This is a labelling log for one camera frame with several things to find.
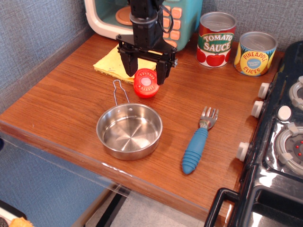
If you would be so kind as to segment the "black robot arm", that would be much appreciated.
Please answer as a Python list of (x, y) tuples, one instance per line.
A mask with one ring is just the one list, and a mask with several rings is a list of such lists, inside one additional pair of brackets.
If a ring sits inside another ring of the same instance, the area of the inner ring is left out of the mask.
[(156, 63), (157, 84), (162, 85), (171, 67), (176, 67), (176, 47), (163, 39), (163, 11), (168, 12), (162, 0), (131, 0), (130, 21), (132, 35), (117, 35), (118, 52), (128, 76), (138, 70), (138, 60)]

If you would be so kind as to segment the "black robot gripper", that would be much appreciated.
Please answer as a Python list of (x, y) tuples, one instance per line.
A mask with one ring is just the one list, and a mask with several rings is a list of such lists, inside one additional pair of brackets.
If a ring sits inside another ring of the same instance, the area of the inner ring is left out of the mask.
[(166, 31), (163, 27), (162, 11), (153, 11), (151, 17), (139, 17), (131, 12), (130, 20), (133, 24), (133, 34), (116, 36), (119, 41), (118, 52), (126, 74), (132, 77), (137, 72), (138, 58), (153, 62), (160, 60), (156, 64), (157, 84), (164, 84), (171, 66), (177, 66), (178, 62), (175, 58), (176, 47), (163, 39), (163, 34), (172, 30), (173, 22)]

